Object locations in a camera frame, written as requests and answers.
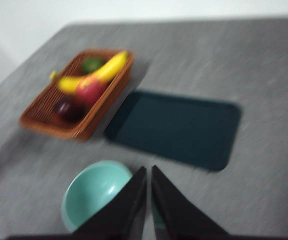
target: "lime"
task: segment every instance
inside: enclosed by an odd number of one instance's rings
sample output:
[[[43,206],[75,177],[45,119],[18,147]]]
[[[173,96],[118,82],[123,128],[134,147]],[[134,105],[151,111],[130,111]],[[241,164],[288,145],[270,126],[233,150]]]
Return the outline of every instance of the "lime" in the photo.
[[[88,57],[82,64],[82,70],[85,74],[90,74],[104,65],[104,60],[100,57]]]

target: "apple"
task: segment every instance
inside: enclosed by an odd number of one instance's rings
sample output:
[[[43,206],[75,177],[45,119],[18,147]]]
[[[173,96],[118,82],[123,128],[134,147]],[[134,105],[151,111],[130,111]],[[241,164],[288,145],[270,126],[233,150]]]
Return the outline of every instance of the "apple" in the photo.
[[[76,88],[76,96],[89,107],[94,105],[106,90],[107,85],[94,76],[86,76]]]

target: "yellow banana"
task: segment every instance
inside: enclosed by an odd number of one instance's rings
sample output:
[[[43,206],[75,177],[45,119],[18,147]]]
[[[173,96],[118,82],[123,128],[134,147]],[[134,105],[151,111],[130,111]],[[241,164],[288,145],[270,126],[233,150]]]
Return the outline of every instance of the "yellow banana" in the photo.
[[[64,76],[62,77],[57,85],[59,89],[67,94],[74,94],[77,85],[84,78],[84,76]]]
[[[90,73],[86,76],[64,76],[58,80],[58,88],[67,93],[74,94],[77,88],[77,85],[80,81],[88,76],[96,77],[102,83],[109,83],[116,74],[124,67],[128,58],[128,53],[126,51],[121,51],[118,54],[114,55],[111,59],[108,60],[101,68],[96,70],[93,73]],[[53,71],[50,75],[50,79],[55,79],[56,71]]]
[[[101,68],[94,71],[91,75],[98,78],[104,84],[109,83],[116,74],[124,67],[128,58],[126,51],[121,51],[108,60]]]

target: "gray table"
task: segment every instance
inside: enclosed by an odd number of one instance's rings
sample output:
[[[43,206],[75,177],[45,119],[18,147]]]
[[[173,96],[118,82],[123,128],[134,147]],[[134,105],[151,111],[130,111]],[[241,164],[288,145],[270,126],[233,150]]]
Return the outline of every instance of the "gray table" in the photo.
[[[19,127],[51,71],[88,47],[136,53],[133,81],[94,138],[63,141]],[[139,82],[140,89],[239,103],[243,116],[228,166],[208,173],[107,142],[103,130]],[[288,236],[288,20],[74,24],[60,30],[0,85],[0,237],[65,233],[60,205],[68,184],[104,159],[132,171],[158,165],[230,233]],[[155,238],[150,210],[148,202],[145,240]]]

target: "brown wicker basket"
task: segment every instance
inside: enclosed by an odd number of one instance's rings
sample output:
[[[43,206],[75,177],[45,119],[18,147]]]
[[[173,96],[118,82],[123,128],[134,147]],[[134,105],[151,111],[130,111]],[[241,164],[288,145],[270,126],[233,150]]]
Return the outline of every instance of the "brown wicker basket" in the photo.
[[[87,49],[79,53],[58,74],[62,76],[82,76],[81,64],[87,57],[102,57],[110,59],[123,49]],[[114,100],[119,96],[130,79],[131,65],[134,54],[128,51],[129,57],[123,69],[111,81],[99,100],[78,123],[59,122],[54,117],[53,106],[65,94],[57,88],[56,81],[52,81],[36,99],[29,105],[20,118],[21,125],[43,134],[61,139],[87,140]]]

